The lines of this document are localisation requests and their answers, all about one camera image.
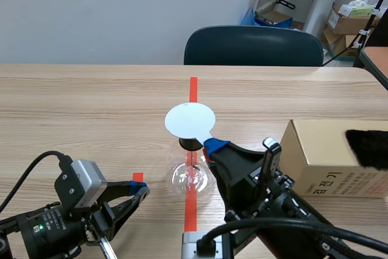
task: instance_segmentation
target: cardboard box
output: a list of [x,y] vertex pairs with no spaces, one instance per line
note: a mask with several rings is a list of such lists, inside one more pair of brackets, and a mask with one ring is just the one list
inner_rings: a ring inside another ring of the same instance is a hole
[[[357,35],[360,30],[365,28],[370,16],[359,18],[347,18],[338,13],[338,9],[332,8],[329,13],[327,25],[336,35]],[[371,28],[376,27],[380,18],[375,17]]]
[[255,21],[263,27],[281,27],[288,29],[292,25],[292,16],[272,11],[263,15],[256,15]]
[[338,13],[347,18],[359,18],[362,16],[370,17],[372,15],[372,9],[373,6],[353,7],[344,4],[339,8]]
[[[329,55],[333,58],[337,54],[341,53],[346,47],[348,47],[354,40],[355,35],[336,35],[334,32],[326,26],[323,31],[323,47],[328,51]],[[339,55],[336,60],[339,61],[354,61],[358,52],[358,46],[353,46],[348,51]]]
[[363,168],[345,131],[388,130],[388,121],[291,120],[281,140],[280,170],[304,196],[386,197],[388,171]]

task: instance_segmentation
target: blue tape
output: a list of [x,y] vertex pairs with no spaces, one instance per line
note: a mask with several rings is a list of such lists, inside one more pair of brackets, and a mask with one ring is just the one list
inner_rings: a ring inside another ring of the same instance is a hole
[[230,141],[221,141],[216,138],[211,138],[205,141],[204,146],[207,149],[207,156],[211,159],[211,154],[225,147]]
[[136,182],[136,181],[130,181],[129,184],[129,193],[128,196],[134,196],[141,188],[147,187],[146,183],[144,182]]

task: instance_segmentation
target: gray wall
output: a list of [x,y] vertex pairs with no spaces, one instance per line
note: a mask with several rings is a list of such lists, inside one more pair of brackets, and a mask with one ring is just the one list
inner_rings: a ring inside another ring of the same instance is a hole
[[[254,0],[0,0],[0,62],[182,64],[187,39]],[[304,20],[311,0],[294,0]]]

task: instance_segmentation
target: red tape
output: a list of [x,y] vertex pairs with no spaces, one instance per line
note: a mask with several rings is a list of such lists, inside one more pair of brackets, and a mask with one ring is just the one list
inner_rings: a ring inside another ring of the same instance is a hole
[[143,172],[137,172],[132,174],[132,180],[136,182],[143,182],[144,173]]
[[[198,102],[198,78],[190,78],[190,94],[189,102],[196,103]],[[197,152],[187,152],[186,165],[189,168],[189,178],[194,181],[193,168],[191,167],[191,160],[193,158],[193,165],[197,161]],[[184,231],[185,232],[196,232],[196,209],[197,209],[197,200],[196,200],[196,189],[193,183],[189,184],[189,189],[186,191],[186,200],[184,208]]]

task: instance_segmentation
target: metal bracket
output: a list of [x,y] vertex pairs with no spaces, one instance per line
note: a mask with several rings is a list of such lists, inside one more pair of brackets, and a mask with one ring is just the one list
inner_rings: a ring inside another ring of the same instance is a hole
[[282,192],[275,179],[275,172],[280,161],[281,147],[273,138],[266,138],[263,141],[263,146],[267,150],[264,154],[263,165],[259,175],[258,201],[264,201],[267,195],[267,188],[270,189],[274,197],[277,197]]
[[377,15],[377,13],[379,13],[379,11],[380,11],[380,8],[373,8],[372,9],[372,14],[373,15]]
[[370,30],[360,30],[358,33],[359,33],[360,35],[367,36],[367,35],[369,35]]
[[104,257],[106,259],[117,259],[115,251],[113,250],[112,246],[110,245],[110,243],[109,243],[108,239],[106,239],[106,237],[102,237],[100,239],[99,246],[100,246],[102,253],[104,254]]
[[[182,235],[182,259],[197,259],[199,257],[196,253],[196,242],[206,234],[207,232],[184,232]],[[213,259],[222,259],[222,237],[216,237],[216,255]]]
[[285,0],[278,0],[276,3],[284,5],[285,7],[288,7],[289,9],[295,9],[295,5],[291,2],[285,1]]

